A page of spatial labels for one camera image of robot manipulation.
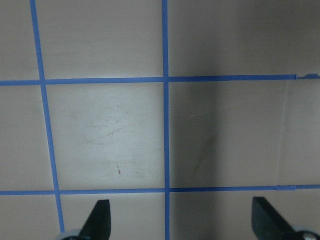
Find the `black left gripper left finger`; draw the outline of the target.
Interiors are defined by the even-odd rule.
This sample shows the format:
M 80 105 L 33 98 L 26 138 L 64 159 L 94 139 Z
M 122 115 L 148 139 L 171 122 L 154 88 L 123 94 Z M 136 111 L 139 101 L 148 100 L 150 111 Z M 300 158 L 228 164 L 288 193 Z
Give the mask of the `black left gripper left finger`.
M 108 240 L 111 235 L 111 208 L 108 199 L 98 200 L 78 234 L 80 240 Z

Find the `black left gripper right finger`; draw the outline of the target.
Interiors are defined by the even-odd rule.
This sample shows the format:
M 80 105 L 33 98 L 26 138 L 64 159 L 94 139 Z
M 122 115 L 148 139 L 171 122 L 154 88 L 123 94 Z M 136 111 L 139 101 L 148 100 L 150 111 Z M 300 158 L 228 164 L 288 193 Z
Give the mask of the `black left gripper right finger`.
M 251 227 L 258 240 L 303 240 L 303 231 L 295 231 L 265 197 L 253 197 Z

